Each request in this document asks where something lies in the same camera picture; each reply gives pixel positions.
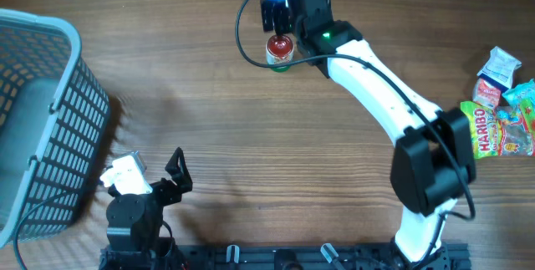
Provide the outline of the green lid plastic jar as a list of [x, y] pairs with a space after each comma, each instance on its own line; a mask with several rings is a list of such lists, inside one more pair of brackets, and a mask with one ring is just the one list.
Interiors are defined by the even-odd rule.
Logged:
[[268, 64], [285, 64], [293, 60], [293, 40], [286, 35], [273, 35], [266, 42]]

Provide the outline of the red small snack pack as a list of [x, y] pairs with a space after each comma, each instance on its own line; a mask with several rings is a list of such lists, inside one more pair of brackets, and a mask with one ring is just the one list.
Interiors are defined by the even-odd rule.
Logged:
[[478, 79], [472, 93], [472, 100], [484, 107], [494, 110], [500, 102], [502, 92], [484, 79]]

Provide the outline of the white tissue pack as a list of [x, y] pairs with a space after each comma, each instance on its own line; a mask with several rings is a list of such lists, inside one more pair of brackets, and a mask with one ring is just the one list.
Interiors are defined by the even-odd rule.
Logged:
[[512, 87], [513, 75], [521, 67], [520, 60], [496, 46], [490, 51], [489, 59], [477, 76], [505, 92]]

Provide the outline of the haribo gummy bag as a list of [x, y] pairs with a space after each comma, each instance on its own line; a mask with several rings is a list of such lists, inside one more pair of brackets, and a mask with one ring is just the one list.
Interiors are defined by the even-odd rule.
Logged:
[[461, 102], [470, 121], [471, 144], [476, 159], [493, 156], [534, 156], [534, 109], [529, 99], [515, 107], [494, 110], [475, 102]]

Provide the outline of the teal snack packet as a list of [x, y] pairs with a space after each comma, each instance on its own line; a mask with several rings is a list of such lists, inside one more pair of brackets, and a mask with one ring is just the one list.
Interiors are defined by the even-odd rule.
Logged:
[[516, 87], [507, 90], [502, 94], [502, 97], [511, 108], [517, 108], [525, 99], [534, 105], [534, 91], [535, 83], [534, 79], [531, 79], [526, 83], [518, 84]]

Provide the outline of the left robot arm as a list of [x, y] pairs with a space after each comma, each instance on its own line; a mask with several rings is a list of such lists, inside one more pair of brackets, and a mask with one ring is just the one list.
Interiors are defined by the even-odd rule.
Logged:
[[185, 255], [173, 236], [160, 231], [171, 227], [163, 219], [164, 208], [181, 202], [193, 183], [183, 150], [175, 149], [165, 166], [170, 175], [149, 183], [146, 165], [137, 151], [116, 159], [100, 176], [113, 201], [106, 209], [109, 245], [101, 250], [100, 269], [187, 269]]

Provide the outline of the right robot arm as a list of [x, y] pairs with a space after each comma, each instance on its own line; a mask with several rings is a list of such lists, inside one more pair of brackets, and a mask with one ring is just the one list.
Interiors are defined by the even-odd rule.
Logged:
[[371, 113], [394, 146], [390, 184], [403, 206], [400, 226], [390, 244], [357, 247], [357, 267], [469, 268], [466, 245], [441, 239], [476, 178], [468, 118], [407, 86], [351, 23], [334, 18], [330, 0], [262, 0], [261, 9], [263, 28], [272, 34], [267, 63], [318, 68]]

